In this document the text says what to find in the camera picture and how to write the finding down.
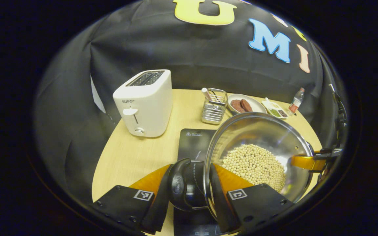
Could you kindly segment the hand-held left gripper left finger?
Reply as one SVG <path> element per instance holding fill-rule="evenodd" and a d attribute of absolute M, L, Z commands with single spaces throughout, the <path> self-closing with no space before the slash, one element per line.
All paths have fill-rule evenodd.
<path fill-rule="evenodd" d="M 92 208 L 108 220 L 138 233 L 156 234 L 163 227 L 169 198 L 168 172 L 163 166 L 132 185 L 116 185 L 92 204 Z"/>

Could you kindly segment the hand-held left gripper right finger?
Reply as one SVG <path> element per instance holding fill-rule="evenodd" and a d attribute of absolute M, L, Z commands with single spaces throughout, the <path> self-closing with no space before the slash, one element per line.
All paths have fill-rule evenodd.
<path fill-rule="evenodd" d="M 294 205 L 268 184 L 253 185 L 217 164 L 210 165 L 209 181 L 209 206 L 226 233 L 262 230 Z"/>

